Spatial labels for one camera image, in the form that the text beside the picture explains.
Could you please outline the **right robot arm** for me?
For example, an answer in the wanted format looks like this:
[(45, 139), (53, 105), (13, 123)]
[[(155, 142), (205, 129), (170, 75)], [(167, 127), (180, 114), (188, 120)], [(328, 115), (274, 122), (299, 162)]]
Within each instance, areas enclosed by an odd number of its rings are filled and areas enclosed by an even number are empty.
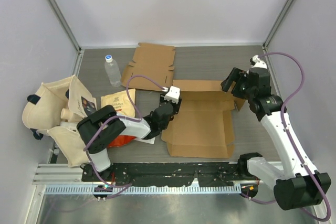
[(221, 87), (234, 97), (248, 101), (250, 110), (271, 137), (282, 163), (282, 169), (278, 169), (259, 153), (243, 154), (238, 160), (239, 177), (261, 179), (273, 190), (283, 210), (320, 204), (331, 178), (318, 171), (302, 148), (282, 98), (271, 92), (269, 71), (258, 67), (248, 71), (233, 68)]

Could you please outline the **large brown cardboard box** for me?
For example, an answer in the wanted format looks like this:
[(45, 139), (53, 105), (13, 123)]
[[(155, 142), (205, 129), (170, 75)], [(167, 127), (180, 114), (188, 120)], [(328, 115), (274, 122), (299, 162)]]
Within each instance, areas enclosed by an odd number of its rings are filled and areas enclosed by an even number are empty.
[(174, 157), (228, 159), (235, 150), (232, 111), (245, 101), (222, 91), (220, 81), (174, 80), (182, 99), (177, 115), (162, 132)]

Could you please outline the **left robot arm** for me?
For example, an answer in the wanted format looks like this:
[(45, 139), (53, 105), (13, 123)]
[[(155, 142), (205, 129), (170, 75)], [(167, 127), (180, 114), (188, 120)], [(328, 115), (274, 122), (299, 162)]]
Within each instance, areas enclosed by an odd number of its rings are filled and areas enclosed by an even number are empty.
[(125, 135), (142, 140), (151, 140), (166, 130), (174, 115), (178, 114), (182, 98), (160, 94), (160, 105), (142, 119), (117, 113), (113, 106), (107, 105), (84, 118), (77, 124), (93, 174), (105, 182), (112, 174), (111, 161), (107, 147), (118, 136)]

